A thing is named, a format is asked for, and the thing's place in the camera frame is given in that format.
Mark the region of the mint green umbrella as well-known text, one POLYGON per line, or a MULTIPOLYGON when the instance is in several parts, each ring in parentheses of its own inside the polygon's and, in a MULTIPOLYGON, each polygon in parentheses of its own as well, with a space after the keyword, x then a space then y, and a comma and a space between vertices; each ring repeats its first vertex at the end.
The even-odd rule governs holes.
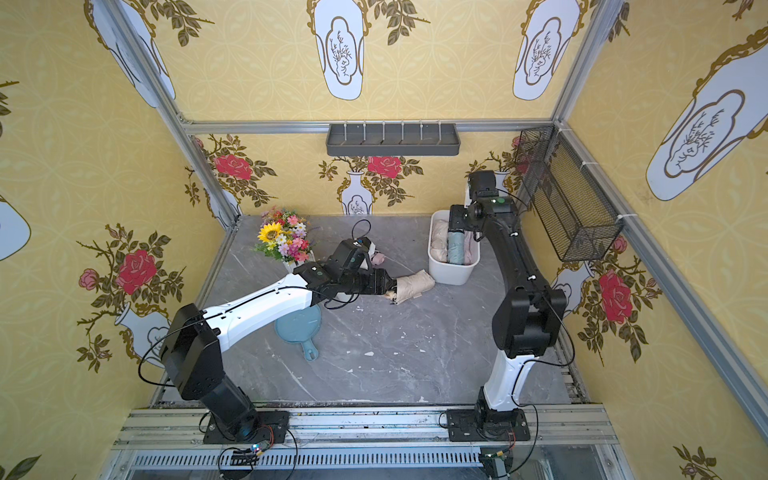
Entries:
POLYGON ((449 230, 447 234, 447 262, 464 265, 464 231, 449 230))

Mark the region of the beige umbrella with black handle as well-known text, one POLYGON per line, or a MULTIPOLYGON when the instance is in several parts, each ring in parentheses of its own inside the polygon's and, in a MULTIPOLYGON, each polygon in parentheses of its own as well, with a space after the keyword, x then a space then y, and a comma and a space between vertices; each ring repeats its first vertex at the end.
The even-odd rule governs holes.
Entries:
POLYGON ((432 290, 436 285, 435 280, 425 270, 415 274, 398 277, 395 286, 389 288, 384 296, 394 304, 400 305, 408 300, 418 298, 425 292, 432 290))

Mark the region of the beige umbrella front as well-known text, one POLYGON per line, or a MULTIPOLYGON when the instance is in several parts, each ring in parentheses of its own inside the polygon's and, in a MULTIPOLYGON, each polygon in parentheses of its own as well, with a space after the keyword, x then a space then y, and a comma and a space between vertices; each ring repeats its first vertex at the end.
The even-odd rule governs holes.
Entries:
POLYGON ((434 220, 430 234, 430 255, 438 262, 448 262, 448 221, 434 220))

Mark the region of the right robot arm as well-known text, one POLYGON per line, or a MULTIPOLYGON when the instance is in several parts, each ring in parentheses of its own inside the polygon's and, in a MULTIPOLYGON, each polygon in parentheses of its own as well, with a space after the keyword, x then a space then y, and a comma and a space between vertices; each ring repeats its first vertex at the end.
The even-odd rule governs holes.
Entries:
POLYGON ((563 290, 544 278, 533 258, 522 232, 521 201, 497 188, 490 171, 471 173, 467 187, 470 203, 451 207, 449 230, 489 242, 505 296, 492 318, 497 355, 489 380, 472 413, 448 416, 449 432, 454 441, 528 440, 522 389, 533 366, 547 363, 543 356, 559 338, 568 301, 563 290))

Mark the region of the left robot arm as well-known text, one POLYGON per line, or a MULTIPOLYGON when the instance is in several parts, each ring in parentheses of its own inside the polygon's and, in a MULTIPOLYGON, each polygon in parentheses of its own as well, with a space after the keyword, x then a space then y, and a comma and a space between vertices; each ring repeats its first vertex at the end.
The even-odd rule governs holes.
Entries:
POLYGON ((323 301, 346 305, 359 296, 395 292, 397 280, 373 265, 374 250, 366 237, 346 239, 329 258, 307 261, 240 299, 206 309, 185 305, 146 354, 160 361, 182 399, 199 401, 208 409, 224 439, 250 441, 266 421, 226 374, 223 353, 279 318, 323 301))

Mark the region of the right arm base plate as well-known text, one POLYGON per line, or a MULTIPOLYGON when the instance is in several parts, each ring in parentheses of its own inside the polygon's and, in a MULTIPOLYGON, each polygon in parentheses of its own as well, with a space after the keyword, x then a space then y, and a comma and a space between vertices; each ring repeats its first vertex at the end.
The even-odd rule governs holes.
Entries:
POLYGON ((525 413, 510 411, 454 409, 448 410, 447 429, 451 442, 529 441, 531 433, 525 413))

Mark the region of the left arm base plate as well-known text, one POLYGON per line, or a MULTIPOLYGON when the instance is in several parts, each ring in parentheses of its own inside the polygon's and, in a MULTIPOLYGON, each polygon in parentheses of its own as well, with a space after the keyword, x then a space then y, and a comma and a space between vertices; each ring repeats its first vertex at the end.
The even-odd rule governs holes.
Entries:
POLYGON ((203 443, 235 445, 267 441, 269 444, 282 444, 285 442, 289 420, 290 413, 286 410, 257 411, 256 419, 250 424, 227 429, 213 415, 203 430, 203 443))

